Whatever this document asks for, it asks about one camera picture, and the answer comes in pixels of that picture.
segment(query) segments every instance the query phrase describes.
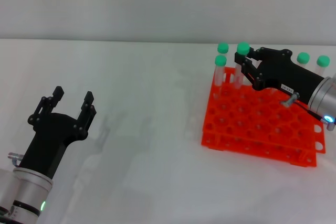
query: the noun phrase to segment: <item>label sticker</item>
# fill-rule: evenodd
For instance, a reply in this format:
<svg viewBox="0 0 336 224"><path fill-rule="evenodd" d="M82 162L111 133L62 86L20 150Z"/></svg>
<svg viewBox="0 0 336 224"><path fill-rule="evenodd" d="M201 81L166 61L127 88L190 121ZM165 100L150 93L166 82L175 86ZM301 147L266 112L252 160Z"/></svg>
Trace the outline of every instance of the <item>label sticker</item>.
<svg viewBox="0 0 336 224"><path fill-rule="evenodd" d="M283 85L283 84L281 84L281 88L283 89L283 90L286 90L287 92L289 92L289 93L294 93L294 89L291 89L290 87L288 87L288 86L286 86L286 85Z"/></svg>

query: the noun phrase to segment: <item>white wall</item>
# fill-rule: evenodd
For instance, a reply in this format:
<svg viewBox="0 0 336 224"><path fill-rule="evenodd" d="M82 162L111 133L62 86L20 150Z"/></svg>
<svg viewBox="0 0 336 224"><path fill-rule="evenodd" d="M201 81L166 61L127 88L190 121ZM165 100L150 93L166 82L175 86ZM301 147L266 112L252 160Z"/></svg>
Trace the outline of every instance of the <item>white wall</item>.
<svg viewBox="0 0 336 224"><path fill-rule="evenodd" d="M336 45L336 0L0 0L0 38Z"/></svg>

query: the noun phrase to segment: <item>green cap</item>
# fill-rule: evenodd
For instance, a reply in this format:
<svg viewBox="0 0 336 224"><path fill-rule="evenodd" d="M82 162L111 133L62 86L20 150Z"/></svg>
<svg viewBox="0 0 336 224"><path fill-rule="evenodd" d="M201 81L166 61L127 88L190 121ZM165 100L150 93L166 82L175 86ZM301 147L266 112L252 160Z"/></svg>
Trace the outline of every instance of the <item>green cap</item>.
<svg viewBox="0 0 336 224"><path fill-rule="evenodd" d="M329 64L330 64L330 59L326 55L321 55L317 59L317 65L319 65L320 67L326 68L327 66L329 66Z"/></svg>
<svg viewBox="0 0 336 224"><path fill-rule="evenodd" d="M217 51L220 54L226 54L227 52L229 52L229 44L228 43L219 43Z"/></svg>
<svg viewBox="0 0 336 224"><path fill-rule="evenodd" d="M309 59L310 59L309 54L307 54L306 52L301 52L298 54L297 61L298 63L301 63L301 64L307 64Z"/></svg>
<svg viewBox="0 0 336 224"><path fill-rule="evenodd" d="M223 67L226 65L226 57L224 55L217 55L215 59L215 65Z"/></svg>
<svg viewBox="0 0 336 224"><path fill-rule="evenodd" d="M237 53L247 55L250 52L250 45L247 42L241 42L237 46Z"/></svg>

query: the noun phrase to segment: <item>white table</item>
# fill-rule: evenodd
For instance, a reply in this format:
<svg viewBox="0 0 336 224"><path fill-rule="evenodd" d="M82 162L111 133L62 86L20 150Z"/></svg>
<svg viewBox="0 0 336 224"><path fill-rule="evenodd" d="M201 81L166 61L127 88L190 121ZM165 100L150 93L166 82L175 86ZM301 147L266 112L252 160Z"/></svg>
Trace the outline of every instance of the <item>white table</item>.
<svg viewBox="0 0 336 224"><path fill-rule="evenodd" d="M336 47L267 47L310 53L311 70L329 55L325 75L335 72ZM0 40L0 168L13 169L8 152L25 153L27 119L57 85L55 112L76 117L87 90L98 112L89 137L68 147L39 223L335 223L336 132L317 168L201 147L216 54L216 45Z"/></svg>

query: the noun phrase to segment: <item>test tube rack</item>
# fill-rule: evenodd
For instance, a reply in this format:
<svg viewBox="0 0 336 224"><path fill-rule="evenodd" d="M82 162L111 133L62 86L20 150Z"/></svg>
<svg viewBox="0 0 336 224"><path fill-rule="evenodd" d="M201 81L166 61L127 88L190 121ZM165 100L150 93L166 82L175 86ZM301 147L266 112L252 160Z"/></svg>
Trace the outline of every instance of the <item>test tube rack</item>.
<svg viewBox="0 0 336 224"><path fill-rule="evenodd" d="M280 91L255 91L246 85L235 89L230 83L234 71L225 67L221 87L212 82L202 145L316 167L316 153L326 152L323 124L296 104L282 106L280 101L288 96Z"/></svg>

